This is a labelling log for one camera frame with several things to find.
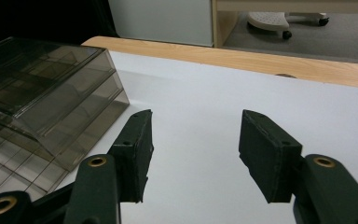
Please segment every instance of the clear plastic container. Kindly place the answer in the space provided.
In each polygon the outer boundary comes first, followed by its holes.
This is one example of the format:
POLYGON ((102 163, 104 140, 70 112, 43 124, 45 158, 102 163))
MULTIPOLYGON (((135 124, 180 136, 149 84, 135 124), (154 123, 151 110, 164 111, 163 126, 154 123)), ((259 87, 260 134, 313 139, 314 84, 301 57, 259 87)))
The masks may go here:
POLYGON ((28 162, 46 164, 34 167, 41 173, 51 164, 72 171, 129 103, 107 49, 13 37, 0 42, 0 146, 19 148, 6 161, 14 149, 0 147, 0 174, 43 183, 39 175, 17 172, 30 158, 45 161, 28 162), (8 166, 24 149, 29 157, 8 166))

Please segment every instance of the transparent plastic box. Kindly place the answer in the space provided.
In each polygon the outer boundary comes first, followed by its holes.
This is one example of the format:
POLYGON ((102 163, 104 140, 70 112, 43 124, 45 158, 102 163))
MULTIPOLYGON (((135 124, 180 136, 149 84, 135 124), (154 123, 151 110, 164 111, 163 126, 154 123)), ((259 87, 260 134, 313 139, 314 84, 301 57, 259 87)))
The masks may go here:
POLYGON ((48 192, 43 182, 72 171, 129 103, 107 49, 1 41, 0 187, 17 178, 48 192))

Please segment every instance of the floor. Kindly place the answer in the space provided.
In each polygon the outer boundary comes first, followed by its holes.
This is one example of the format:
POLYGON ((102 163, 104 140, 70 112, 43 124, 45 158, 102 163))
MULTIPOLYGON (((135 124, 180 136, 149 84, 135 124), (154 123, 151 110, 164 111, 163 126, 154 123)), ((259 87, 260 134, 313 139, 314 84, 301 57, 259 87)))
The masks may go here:
POLYGON ((315 19, 289 17, 289 40, 282 39, 282 32, 248 26, 246 16, 240 13, 223 49, 358 63, 358 14, 327 14, 325 26, 315 19))

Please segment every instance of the white table surface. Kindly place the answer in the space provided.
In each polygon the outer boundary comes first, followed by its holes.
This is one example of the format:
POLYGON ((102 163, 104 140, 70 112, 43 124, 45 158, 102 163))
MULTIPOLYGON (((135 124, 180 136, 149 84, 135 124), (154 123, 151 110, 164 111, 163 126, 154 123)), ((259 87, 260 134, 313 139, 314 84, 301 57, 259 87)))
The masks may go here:
MULTIPOLYGON (((358 88, 111 52, 130 107, 90 155, 106 153, 130 115, 153 111, 155 151, 129 223, 295 223, 292 203, 267 204, 239 158, 243 109, 341 161, 358 181, 358 88)), ((69 174, 59 188, 75 180, 69 174)))

